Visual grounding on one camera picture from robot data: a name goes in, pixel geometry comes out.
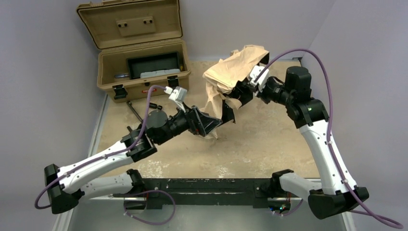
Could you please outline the beige folding umbrella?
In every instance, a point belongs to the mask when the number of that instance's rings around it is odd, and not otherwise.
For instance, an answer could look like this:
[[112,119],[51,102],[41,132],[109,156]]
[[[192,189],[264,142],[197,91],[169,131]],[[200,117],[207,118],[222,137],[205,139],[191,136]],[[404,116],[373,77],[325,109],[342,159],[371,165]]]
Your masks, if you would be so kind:
[[240,99],[229,98],[233,88],[240,81],[244,81],[253,67],[269,55],[263,46],[246,45],[241,50],[234,50],[226,59],[208,68],[203,73],[207,101],[200,110],[218,119],[223,115],[223,103],[233,111],[244,106]]

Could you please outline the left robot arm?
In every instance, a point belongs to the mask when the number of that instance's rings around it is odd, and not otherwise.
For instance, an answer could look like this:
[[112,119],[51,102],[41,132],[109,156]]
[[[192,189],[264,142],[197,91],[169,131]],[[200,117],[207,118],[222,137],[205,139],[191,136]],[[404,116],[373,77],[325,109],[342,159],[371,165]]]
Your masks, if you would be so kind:
[[81,200],[141,191],[144,186],[136,170],[107,178],[103,174],[147,158],[156,153],[157,145],[185,131],[205,137],[222,123],[221,119],[201,112],[196,106],[185,111],[178,109],[174,116],[153,110],[137,129],[104,151],[68,166],[46,166],[44,178],[50,202],[48,207],[53,214],[60,214],[73,209]]

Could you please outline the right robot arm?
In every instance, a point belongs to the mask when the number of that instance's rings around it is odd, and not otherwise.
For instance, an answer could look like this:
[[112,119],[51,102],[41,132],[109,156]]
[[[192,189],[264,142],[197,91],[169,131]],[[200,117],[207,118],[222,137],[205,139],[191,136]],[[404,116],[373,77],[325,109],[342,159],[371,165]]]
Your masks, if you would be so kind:
[[353,210],[359,202],[368,199],[369,192],[359,187],[347,171],[328,131],[328,112],[322,101],[312,97],[310,84],[311,75],[304,67],[287,68],[285,80],[280,81],[257,65],[226,97],[237,99],[242,105],[258,97],[264,103],[285,106],[288,117],[312,152],[321,182],[312,182],[286,169],[272,174],[264,192],[293,193],[308,203],[316,218],[325,219]]

